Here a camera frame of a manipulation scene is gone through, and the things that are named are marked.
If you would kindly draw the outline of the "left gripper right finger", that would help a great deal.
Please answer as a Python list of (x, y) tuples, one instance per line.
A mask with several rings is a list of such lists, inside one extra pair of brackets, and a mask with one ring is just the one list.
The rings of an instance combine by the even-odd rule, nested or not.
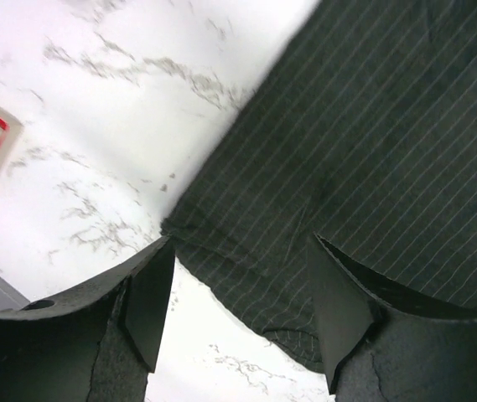
[(477, 310), (414, 291), (308, 238), (324, 373), (339, 401), (477, 401)]

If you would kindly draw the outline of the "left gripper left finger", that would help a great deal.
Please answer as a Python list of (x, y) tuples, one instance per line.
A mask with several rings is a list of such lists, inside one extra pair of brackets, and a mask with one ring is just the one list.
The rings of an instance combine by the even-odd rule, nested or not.
[(121, 264), (0, 311), (0, 401), (142, 401), (174, 276), (162, 237)]

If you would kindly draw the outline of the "dark pinstriped long sleeve shirt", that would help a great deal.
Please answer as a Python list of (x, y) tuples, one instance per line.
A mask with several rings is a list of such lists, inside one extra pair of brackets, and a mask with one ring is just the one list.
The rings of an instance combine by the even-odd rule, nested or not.
[(477, 1), (320, 2), (161, 228), (314, 372), (312, 234), (477, 309)]

